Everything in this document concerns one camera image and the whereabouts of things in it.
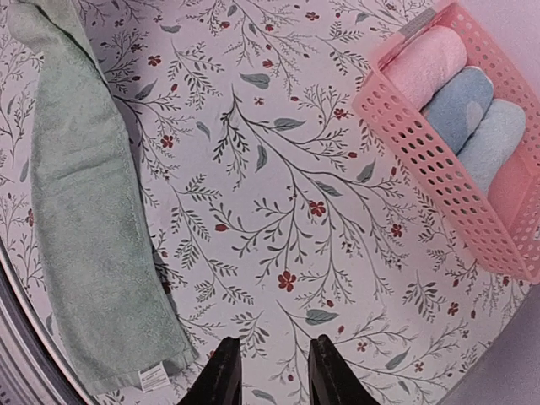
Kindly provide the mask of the light blue towel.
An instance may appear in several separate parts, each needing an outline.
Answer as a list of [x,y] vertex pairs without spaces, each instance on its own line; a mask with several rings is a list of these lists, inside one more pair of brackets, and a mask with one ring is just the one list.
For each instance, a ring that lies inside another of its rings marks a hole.
[[494,99],[483,120],[457,158],[485,195],[502,165],[516,150],[526,130],[525,111],[514,103]]

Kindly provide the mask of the green panda towel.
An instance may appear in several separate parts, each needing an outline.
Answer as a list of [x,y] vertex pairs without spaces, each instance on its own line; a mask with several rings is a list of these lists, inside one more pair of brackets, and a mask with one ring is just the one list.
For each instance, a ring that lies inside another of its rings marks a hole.
[[44,62],[30,183],[36,239],[67,357],[92,395],[197,359],[157,275],[122,115],[69,1],[16,1],[11,35]]

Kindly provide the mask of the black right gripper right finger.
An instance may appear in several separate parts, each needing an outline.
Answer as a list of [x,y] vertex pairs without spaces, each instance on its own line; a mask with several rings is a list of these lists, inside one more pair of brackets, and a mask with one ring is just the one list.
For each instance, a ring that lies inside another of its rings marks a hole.
[[308,378],[310,404],[379,405],[326,334],[310,341]]

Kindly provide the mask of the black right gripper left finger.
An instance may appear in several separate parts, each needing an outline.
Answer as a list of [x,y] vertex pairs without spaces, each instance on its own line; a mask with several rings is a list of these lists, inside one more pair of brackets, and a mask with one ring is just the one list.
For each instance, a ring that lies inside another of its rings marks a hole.
[[240,339],[225,337],[178,405],[242,404]]

